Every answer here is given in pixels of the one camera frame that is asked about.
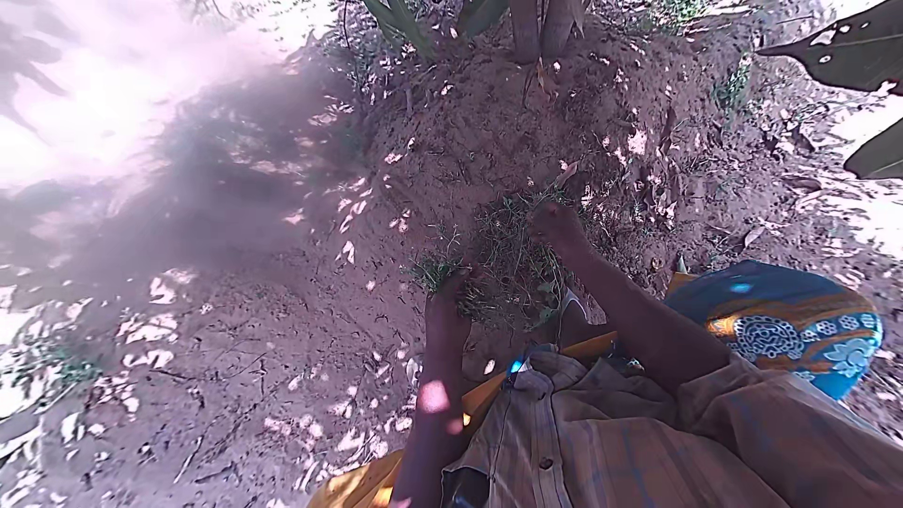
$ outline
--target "tree trunk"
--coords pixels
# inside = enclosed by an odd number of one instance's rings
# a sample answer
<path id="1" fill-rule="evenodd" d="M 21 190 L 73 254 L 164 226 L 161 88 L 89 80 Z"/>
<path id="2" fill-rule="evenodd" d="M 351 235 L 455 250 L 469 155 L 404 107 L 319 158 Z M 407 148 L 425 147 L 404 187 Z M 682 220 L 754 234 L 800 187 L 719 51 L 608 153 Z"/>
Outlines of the tree trunk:
<path id="1" fill-rule="evenodd" d="M 510 0 L 514 31 L 514 60 L 530 63 L 539 59 L 539 22 L 536 0 Z"/>
<path id="2" fill-rule="evenodd" d="M 543 58 L 546 60 L 558 58 L 571 35 L 573 14 L 568 8 L 569 1 L 549 0 L 543 23 Z"/>

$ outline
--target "large leaf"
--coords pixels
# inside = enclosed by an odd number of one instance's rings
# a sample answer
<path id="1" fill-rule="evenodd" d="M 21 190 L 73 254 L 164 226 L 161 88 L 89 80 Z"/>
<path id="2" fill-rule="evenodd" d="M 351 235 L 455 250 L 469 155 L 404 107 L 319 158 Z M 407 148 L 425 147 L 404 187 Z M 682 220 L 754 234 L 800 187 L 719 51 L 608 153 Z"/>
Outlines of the large leaf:
<path id="1" fill-rule="evenodd" d="M 843 169 L 860 178 L 903 178 L 903 120 L 873 137 L 853 154 Z"/>
<path id="2" fill-rule="evenodd" d="M 573 16 L 573 23 L 577 25 L 577 32 L 583 37 L 583 18 L 586 16 L 586 8 L 590 6 L 585 0 L 567 0 L 568 9 Z"/>
<path id="3" fill-rule="evenodd" d="M 382 31 L 383 37 L 393 46 L 398 45 L 399 39 L 407 39 L 424 57 L 431 59 L 434 56 L 433 46 L 430 40 L 420 33 L 414 14 L 407 8 L 405 0 L 388 0 L 386 6 L 380 0 L 364 0 L 364 6 L 377 18 L 377 25 Z"/>
<path id="4" fill-rule="evenodd" d="M 791 44 L 759 50 L 762 56 L 798 60 L 817 81 L 875 91 L 885 81 L 903 95 L 903 0 L 886 0 Z"/>
<path id="5" fill-rule="evenodd" d="M 508 0 L 464 0 L 456 29 L 471 39 L 497 23 L 507 9 Z"/>
<path id="6" fill-rule="evenodd" d="M 417 48 L 417 52 L 428 59 L 432 59 L 435 56 L 433 45 L 429 39 L 420 33 L 417 20 L 414 19 L 414 14 L 411 10 L 407 8 L 405 0 L 388 0 L 388 2 L 389 8 L 392 9 L 392 14 L 395 15 L 395 19 L 398 22 L 398 30 Z"/>

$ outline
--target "person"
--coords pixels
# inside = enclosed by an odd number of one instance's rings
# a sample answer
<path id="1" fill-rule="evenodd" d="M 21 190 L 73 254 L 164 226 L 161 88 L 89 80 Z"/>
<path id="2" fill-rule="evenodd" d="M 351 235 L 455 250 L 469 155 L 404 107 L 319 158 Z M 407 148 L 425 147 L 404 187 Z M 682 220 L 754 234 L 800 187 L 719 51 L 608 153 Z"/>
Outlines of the person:
<path id="1" fill-rule="evenodd" d="M 676 281 L 663 303 L 594 249 L 573 210 L 541 204 L 531 235 L 608 323 L 587 324 L 565 298 L 562 343 L 515 365 L 468 432 L 461 356 L 470 320 L 456 295 L 470 271 L 450 276 L 427 302 L 414 426 L 390 505 L 900 505 L 903 448 L 835 401 L 880 344 L 864 298 L 816 275 L 743 262 Z M 640 375 L 561 353 L 610 330 Z"/>

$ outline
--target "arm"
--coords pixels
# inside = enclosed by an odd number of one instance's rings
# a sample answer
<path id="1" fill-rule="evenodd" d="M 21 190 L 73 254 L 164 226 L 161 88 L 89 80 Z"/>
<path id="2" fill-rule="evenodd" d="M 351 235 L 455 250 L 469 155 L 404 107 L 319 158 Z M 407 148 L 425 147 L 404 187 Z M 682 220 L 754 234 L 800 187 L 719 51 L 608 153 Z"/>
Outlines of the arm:
<path id="1" fill-rule="evenodd" d="M 605 310 L 618 338 L 650 378 L 677 392 L 682 383 L 728 364 L 731 350 L 704 328 L 653 298 L 603 259 L 576 212 L 545 202 L 533 217 L 535 239 L 548 242 Z"/>
<path id="2" fill-rule="evenodd" d="M 458 314 L 456 296 L 469 276 L 461 269 L 426 302 L 426 350 L 414 428 L 405 445 L 390 506 L 439 506 L 442 468 L 464 453 L 461 356 L 470 319 Z"/>

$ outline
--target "sandy ground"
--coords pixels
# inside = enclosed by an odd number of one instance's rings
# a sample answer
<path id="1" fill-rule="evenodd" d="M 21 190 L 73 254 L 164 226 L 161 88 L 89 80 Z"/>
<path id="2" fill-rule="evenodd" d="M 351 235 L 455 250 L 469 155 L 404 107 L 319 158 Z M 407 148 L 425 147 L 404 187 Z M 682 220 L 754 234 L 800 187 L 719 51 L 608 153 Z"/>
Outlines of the sandy ground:
<path id="1" fill-rule="evenodd" d="M 51 337 L 103 374 L 48 409 L 32 405 L 40 383 L 5 404 L 0 503 L 304 506 L 323 480 L 404 444 L 425 299 L 404 267 L 435 247 L 434 226 L 457 227 L 466 250 L 481 204 L 576 160 L 567 192 L 598 206 L 591 238 L 650 292 L 680 253 L 694 273 L 760 259 L 868 296 L 886 342 L 845 402 L 903 442 L 903 191 L 844 174 L 850 143 L 836 134 L 880 99 L 759 59 L 752 113 L 711 98 L 761 37 L 822 25 L 776 23 L 809 14 L 768 4 L 650 40 L 588 20 L 551 103 L 535 81 L 523 91 L 506 26 L 475 47 L 446 41 L 436 66 L 401 63 L 372 105 L 312 44 L 179 104 L 140 185 L 8 193 L 7 342 Z M 813 153 L 763 141 L 795 112 Z M 475 326 L 465 375 L 487 379 L 529 340 Z"/>

